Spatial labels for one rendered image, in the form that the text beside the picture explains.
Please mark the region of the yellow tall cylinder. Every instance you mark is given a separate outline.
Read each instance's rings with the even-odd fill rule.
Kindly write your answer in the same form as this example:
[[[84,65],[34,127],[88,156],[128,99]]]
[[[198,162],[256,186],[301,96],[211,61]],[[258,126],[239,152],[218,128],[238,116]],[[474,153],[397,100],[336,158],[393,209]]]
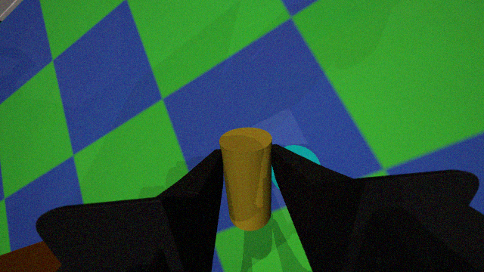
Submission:
[[[260,128],[236,128],[219,139],[231,222],[258,230],[271,217],[271,135]]]

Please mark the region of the cyan circle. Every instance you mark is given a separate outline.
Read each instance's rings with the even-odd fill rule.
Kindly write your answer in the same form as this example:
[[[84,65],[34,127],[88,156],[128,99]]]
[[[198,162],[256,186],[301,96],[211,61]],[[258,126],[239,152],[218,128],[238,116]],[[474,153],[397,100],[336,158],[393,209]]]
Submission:
[[[317,156],[309,149],[305,148],[305,147],[302,147],[302,146],[298,146],[298,145],[290,145],[290,146],[286,146],[284,147],[300,156],[303,156],[317,164],[320,165],[320,162],[317,158]],[[274,171],[273,171],[273,168],[272,168],[272,165],[271,165],[271,180],[273,181],[274,185],[279,189],[279,186],[277,184],[277,181],[275,179],[275,174],[274,174]]]

